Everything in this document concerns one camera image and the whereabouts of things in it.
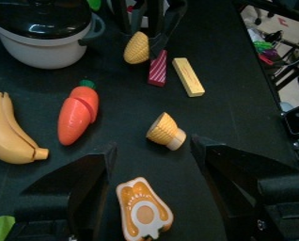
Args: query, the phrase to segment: yellow banana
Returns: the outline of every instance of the yellow banana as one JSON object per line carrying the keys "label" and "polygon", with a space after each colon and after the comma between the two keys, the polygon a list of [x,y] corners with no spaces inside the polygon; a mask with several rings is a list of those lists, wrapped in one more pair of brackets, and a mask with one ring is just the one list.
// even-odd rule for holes
{"label": "yellow banana", "polygon": [[14,117],[10,94],[0,92],[0,160],[26,164],[47,159],[48,153],[50,150],[38,147],[19,126]]}

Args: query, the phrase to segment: black table surface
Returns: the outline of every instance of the black table surface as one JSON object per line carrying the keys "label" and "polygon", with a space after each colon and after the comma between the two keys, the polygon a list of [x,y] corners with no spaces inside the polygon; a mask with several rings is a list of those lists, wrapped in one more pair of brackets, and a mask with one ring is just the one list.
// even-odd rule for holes
{"label": "black table surface", "polygon": [[[46,161],[24,166],[0,161],[0,216],[12,215],[22,190],[42,176],[75,161],[94,148],[118,144],[100,240],[123,240],[116,186],[142,176],[169,204],[175,221],[162,240],[225,240],[225,228],[207,183],[190,150],[198,134],[231,147],[297,166],[281,109],[270,91],[245,23],[230,0],[190,0],[189,11],[166,50],[167,84],[147,84],[149,62],[123,60],[126,36],[104,3],[107,24],[84,57],[62,70],[39,70],[12,58],[0,42],[0,91],[11,95],[15,117],[40,147]],[[187,57],[206,93],[190,98],[173,66]],[[59,110],[80,79],[96,82],[100,109],[79,141],[68,147],[56,137]],[[146,132],[167,112],[187,133],[175,152],[146,139]]]}

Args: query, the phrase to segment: toy butter stick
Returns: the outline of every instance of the toy butter stick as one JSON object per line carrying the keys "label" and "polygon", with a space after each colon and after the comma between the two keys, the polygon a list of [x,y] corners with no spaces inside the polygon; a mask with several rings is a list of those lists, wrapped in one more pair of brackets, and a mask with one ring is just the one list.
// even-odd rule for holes
{"label": "toy butter stick", "polygon": [[163,87],[166,83],[166,58],[167,58],[167,51],[162,50],[159,57],[151,60],[147,83],[158,87]]}
{"label": "toy butter stick", "polygon": [[203,85],[193,70],[187,58],[177,57],[173,64],[182,80],[187,95],[190,97],[202,96],[205,94]]}

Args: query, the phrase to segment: toy carrot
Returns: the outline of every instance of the toy carrot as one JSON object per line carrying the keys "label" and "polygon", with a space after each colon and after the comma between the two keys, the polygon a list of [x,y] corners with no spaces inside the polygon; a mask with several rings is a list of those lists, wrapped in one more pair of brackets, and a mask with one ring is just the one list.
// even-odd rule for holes
{"label": "toy carrot", "polygon": [[62,106],[58,120],[58,138],[68,146],[83,135],[88,125],[96,120],[99,97],[95,83],[82,80]]}

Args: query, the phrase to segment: toy food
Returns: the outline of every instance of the toy food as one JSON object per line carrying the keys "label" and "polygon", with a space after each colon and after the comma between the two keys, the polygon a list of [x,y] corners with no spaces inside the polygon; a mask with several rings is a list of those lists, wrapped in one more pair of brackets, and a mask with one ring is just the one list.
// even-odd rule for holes
{"label": "toy food", "polygon": [[177,57],[173,61],[173,64],[182,80],[187,95],[190,97],[202,96],[205,94],[205,88],[187,58]]}
{"label": "toy food", "polygon": [[171,228],[174,214],[143,177],[116,188],[122,228],[129,241],[158,239]]}
{"label": "toy food", "polygon": [[50,150],[38,147],[19,126],[10,94],[0,92],[0,160],[26,164],[47,159],[48,153]]}
{"label": "toy food", "polygon": [[166,59],[167,51],[162,50],[158,58],[151,60],[147,83],[158,87],[163,87],[166,83]]}
{"label": "toy food", "polygon": [[139,64],[150,59],[149,37],[137,32],[124,49],[124,60],[130,64]]}
{"label": "toy food", "polygon": [[58,120],[58,138],[63,145],[71,145],[83,135],[88,125],[96,120],[99,97],[95,83],[80,81],[64,101]]}
{"label": "toy food", "polygon": [[146,137],[161,145],[165,145],[171,151],[175,151],[186,140],[186,133],[178,127],[171,116],[163,112],[154,122]]}

